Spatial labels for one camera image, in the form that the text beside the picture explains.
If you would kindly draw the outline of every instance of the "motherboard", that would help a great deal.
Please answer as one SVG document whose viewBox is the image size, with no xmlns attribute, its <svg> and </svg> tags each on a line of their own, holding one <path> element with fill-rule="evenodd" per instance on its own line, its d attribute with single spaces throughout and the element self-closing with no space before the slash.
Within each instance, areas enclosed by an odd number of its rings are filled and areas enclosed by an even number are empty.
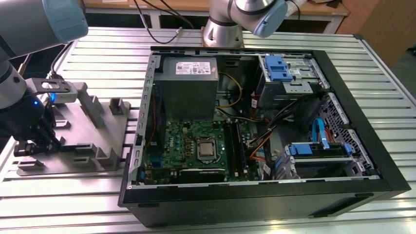
<svg viewBox="0 0 416 234">
<path fill-rule="evenodd" d="M 163 155 L 151 156 L 147 178 L 167 184 L 179 174 L 221 174 L 223 181 L 256 180 L 255 162 L 248 162 L 245 142 L 252 139 L 247 122 L 169 121 Z"/>
</svg>

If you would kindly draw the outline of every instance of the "connector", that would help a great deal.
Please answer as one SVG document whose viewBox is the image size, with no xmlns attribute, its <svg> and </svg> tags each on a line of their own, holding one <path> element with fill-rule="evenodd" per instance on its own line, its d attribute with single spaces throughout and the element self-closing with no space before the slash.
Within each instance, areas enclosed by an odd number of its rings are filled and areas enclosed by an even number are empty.
<svg viewBox="0 0 416 234">
<path fill-rule="evenodd" d="M 176 30 L 176 35 L 179 38 L 183 36 L 183 27 Z"/>
<path fill-rule="evenodd" d="M 56 72 L 51 72 L 49 78 L 51 79 L 64 79 L 64 77 L 60 74 L 57 74 Z"/>
</svg>

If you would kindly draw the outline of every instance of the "side panel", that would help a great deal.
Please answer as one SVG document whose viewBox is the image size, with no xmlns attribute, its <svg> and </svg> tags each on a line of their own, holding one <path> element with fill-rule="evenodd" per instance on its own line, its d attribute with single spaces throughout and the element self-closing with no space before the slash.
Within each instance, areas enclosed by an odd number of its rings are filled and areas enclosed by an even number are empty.
<svg viewBox="0 0 416 234">
<path fill-rule="evenodd" d="M 329 216 L 336 216 L 369 202 L 375 196 L 361 198 L 348 193 L 132 203 L 128 205 L 128 209 L 147 227 L 197 225 L 308 218 L 329 207 L 333 207 L 333 213 Z"/>
</svg>

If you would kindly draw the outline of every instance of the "wooden table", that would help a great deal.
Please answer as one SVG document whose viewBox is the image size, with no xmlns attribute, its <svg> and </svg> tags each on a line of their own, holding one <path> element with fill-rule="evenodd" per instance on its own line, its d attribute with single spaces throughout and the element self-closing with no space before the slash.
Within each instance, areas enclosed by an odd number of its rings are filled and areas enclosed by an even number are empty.
<svg viewBox="0 0 416 234">
<path fill-rule="evenodd" d="M 88 13 L 111 13 L 111 14 L 137 14 L 133 0 L 123 2 L 103 2 L 103 0 L 84 0 Z M 149 0 L 149 2 L 161 9 L 168 9 L 160 0 Z M 177 10 L 184 16 L 208 16 L 209 0 L 165 0 L 169 6 Z M 165 12 L 156 10 L 141 0 L 137 0 L 143 13 L 151 16 L 152 27 L 160 28 L 160 15 L 167 15 Z M 343 4 L 337 8 L 331 8 L 325 4 L 307 2 L 300 9 L 300 20 L 327 21 L 328 25 L 324 33 L 333 34 L 337 31 L 339 25 L 345 16 L 349 15 L 348 9 Z M 287 20 L 297 19 L 295 12 Z"/>
</svg>

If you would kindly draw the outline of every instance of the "power supply label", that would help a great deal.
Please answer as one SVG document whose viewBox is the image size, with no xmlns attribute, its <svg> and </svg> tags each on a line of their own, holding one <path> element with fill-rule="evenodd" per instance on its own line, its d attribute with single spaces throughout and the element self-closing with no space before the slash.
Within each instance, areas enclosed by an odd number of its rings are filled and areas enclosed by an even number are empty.
<svg viewBox="0 0 416 234">
<path fill-rule="evenodd" d="M 211 75 L 209 62 L 177 62 L 176 75 Z"/>
</svg>

